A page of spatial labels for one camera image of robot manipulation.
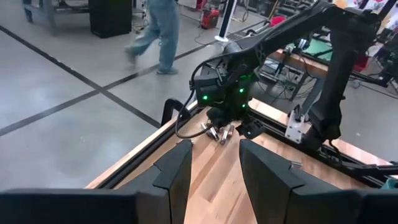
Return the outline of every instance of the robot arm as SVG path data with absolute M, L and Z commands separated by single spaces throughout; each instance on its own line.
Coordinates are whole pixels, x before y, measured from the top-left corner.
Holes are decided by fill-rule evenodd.
M 216 126 L 244 120 L 251 99 L 249 88 L 256 81 L 255 69 L 282 46 L 327 26 L 331 30 L 333 56 L 321 97 L 308 113 L 313 129 L 308 133 L 311 138 L 316 136 L 318 145 L 340 136 L 340 101 L 345 86 L 356 57 L 368 49 L 379 25 L 379 17 L 370 11 L 341 9 L 318 1 L 261 34 L 229 43 L 222 55 L 200 64 L 201 75 L 195 77 L 194 73 L 190 86 L 197 93 L 199 106 L 217 109 L 208 113 Z

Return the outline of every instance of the person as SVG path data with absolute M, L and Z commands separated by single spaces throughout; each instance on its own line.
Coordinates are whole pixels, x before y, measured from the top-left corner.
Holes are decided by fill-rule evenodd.
M 175 0 L 148 0 L 149 25 L 142 35 L 138 36 L 125 52 L 133 64 L 150 44 L 160 38 L 160 57 L 158 74 L 177 74 L 173 68 L 178 42 L 178 9 Z

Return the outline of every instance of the concrete floor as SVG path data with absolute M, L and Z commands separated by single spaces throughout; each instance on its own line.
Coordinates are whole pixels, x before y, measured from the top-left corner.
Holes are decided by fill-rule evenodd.
M 218 33 L 199 29 L 197 13 L 181 13 L 175 61 L 180 73 L 159 76 L 157 42 L 132 68 L 123 54 L 131 35 L 99 39 L 90 33 L 88 15 L 73 15 L 57 18 L 59 34 L 54 37 L 41 18 L 26 21 L 20 1 L 0 1 L 0 26 L 43 53 L 0 31 L 0 190 L 84 187 L 153 133 L 164 101 L 185 101 L 193 69 L 213 53 L 214 46 L 202 47 L 194 38 L 200 35 L 197 41 L 207 44 Z M 251 14 L 245 23 L 232 22 L 230 31 L 261 21 Z M 272 100 L 259 89 L 254 93 L 265 102 Z M 347 88 L 346 96 L 342 138 L 398 160 L 395 99 L 363 87 Z M 301 101 L 277 100 L 274 106 L 288 111 Z

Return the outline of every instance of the jeans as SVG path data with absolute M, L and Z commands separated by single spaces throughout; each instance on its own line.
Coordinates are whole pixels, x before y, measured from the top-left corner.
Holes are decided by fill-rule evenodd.
M 178 42 L 178 10 L 175 0 L 148 0 L 149 26 L 131 45 L 133 55 L 142 55 L 150 44 L 160 38 L 159 70 L 172 68 Z

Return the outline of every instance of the black speaker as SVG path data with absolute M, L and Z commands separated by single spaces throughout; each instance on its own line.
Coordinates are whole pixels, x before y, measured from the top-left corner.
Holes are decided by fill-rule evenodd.
M 131 32 L 131 0 L 89 0 L 91 32 L 101 38 Z

